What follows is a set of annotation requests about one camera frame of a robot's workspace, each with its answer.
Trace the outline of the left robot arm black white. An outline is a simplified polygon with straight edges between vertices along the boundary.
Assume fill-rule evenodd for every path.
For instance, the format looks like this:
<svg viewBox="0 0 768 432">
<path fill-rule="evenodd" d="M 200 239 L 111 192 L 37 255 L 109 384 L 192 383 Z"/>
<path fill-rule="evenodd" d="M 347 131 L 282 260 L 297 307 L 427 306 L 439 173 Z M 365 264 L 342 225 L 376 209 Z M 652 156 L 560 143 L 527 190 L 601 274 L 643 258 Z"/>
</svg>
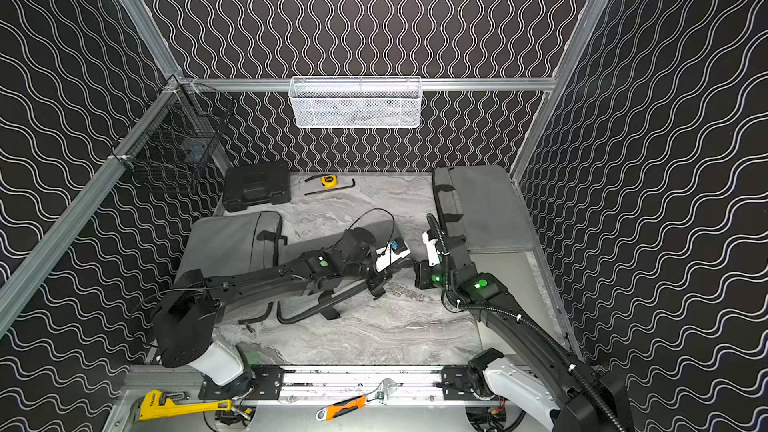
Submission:
<svg viewBox="0 0 768 432">
<path fill-rule="evenodd" d="M 369 230 L 356 227 L 330 246 L 270 268 L 212 277 L 199 269 L 187 271 L 152 315 L 160 363 L 168 369 L 189 366 L 221 388 L 247 385 L 253 374 L 244 356 L 214 336 L 228 310 L 262 303 L 279 310 L 283 297 L 313 294 L 316 304 L 290 317 L 279 315 L 278 321 L 291 325 L 317 314 L 334 319 L 336 305 L 358 294 L 381 297 L 410 255 L 407 242 L 395 232 L 379 246 Z"/>
</svg>

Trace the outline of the grey zippered laptop bag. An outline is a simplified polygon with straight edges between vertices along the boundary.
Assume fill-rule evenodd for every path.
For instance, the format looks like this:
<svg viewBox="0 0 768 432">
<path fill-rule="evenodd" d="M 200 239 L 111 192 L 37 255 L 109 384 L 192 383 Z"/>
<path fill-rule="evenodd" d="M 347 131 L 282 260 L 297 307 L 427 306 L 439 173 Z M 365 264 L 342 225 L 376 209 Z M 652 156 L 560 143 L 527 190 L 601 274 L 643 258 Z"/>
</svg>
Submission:
<svg viewBox="0 0 768 432">
<path fill-rule="evenodd" d="M 533 248 L 520 198 L 498 165 L 437 168 L 432 173 L 437 218 L 449 236 L 462 236 L 472 253 Z"/>
</svg>

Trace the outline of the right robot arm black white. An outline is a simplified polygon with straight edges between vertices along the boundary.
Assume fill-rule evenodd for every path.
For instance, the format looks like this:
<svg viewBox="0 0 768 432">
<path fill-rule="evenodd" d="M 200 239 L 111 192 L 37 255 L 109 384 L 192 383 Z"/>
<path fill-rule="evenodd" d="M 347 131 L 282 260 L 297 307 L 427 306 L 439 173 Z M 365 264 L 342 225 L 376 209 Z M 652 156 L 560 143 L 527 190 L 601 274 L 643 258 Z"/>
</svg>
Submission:
<svg viewBox="0 0 768 432">
<path fill-rule="evenodd" d="M 490 348 L 470 371 L 473 392 L 498 396 L 549 431 L 631 431 L 632 412 L 624 379 L 596 372 L 541 327 L 495 275 L 480 272 L 465 241 L 449 236 L 428 214 L 423 242 L 430 283 L 443 307 L 469 313 L 508 344 L 522 363 Z"/>
</svg>

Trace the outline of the silver laptop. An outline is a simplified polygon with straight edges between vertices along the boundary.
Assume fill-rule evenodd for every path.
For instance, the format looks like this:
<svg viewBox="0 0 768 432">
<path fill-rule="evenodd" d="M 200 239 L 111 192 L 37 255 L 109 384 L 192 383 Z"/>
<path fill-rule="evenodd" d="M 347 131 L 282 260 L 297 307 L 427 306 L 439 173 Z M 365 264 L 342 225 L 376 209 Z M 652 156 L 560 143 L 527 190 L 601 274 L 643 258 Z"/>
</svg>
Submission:
<svg viewBox="0 0 768 432">
<path fill-rule="evenodd" d="M 479 272 L 495 275 L 540 327 L 566 344 L 555 303 L 532 251 L 472 254 L 471 258 Z"/>
</svg>

